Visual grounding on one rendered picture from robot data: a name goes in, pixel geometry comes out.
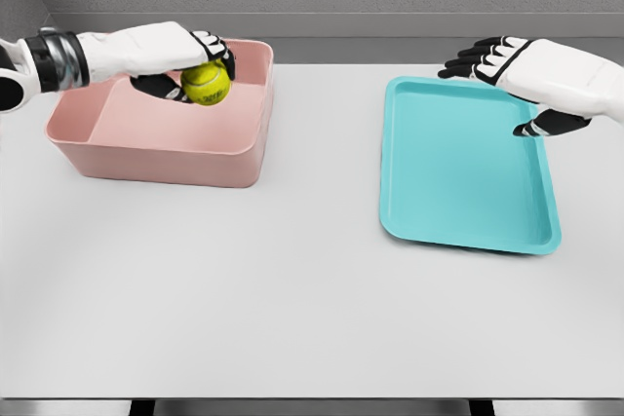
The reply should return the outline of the blue plastic tray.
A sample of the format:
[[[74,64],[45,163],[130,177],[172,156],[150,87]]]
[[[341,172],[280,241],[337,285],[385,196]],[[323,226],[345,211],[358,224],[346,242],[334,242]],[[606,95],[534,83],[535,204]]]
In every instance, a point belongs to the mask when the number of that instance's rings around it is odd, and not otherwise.
[[[534,104],[490,85],[402,76],[385,92],[379,219],[406,241],[545,255],[562,241]]]

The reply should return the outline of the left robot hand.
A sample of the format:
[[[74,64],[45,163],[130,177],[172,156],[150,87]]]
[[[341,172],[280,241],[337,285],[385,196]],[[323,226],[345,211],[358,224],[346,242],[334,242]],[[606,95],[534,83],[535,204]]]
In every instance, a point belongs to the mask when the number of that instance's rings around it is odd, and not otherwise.
[[[236,78],[235,56],[227,43],[209,31],[191,31],[170,21],[145,25],[138,57],[130,62],[130,83],[139,92],[171,101],[191,103],[182,90],[185,69],[220,60],[231,83]]]

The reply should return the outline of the pink plastic basket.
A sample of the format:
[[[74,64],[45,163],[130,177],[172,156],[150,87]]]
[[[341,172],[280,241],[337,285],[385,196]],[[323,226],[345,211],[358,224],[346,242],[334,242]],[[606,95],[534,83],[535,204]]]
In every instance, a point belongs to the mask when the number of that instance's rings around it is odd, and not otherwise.
[[[231,39],[236,79],[214,106],[159,99],[115,76],[61,94],[48,139],[90,177],[213,187],[258,180],[273,105],[273,49]]]

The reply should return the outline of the yellow-green tennis ball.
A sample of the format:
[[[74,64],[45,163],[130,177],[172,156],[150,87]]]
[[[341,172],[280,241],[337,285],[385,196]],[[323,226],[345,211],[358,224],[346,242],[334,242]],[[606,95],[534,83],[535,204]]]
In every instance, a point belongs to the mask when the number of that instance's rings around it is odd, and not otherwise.
[[[204,106],[222,102],[231,88],[230,78],[220,60],[185,69],[180,75],[180,83],[192,102]]]

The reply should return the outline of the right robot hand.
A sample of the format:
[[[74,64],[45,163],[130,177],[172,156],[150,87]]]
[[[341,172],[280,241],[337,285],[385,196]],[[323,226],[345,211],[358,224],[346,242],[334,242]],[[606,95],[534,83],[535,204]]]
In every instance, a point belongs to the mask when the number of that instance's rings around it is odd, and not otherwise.
[[[602,113],[604,91],[593,81],[610,66],[604,58],[551,40],[499,36],[458,52],[438,77],[483,82],[545,105],[537,117],[517,125],[513,135],[554,136],[584,129]]]

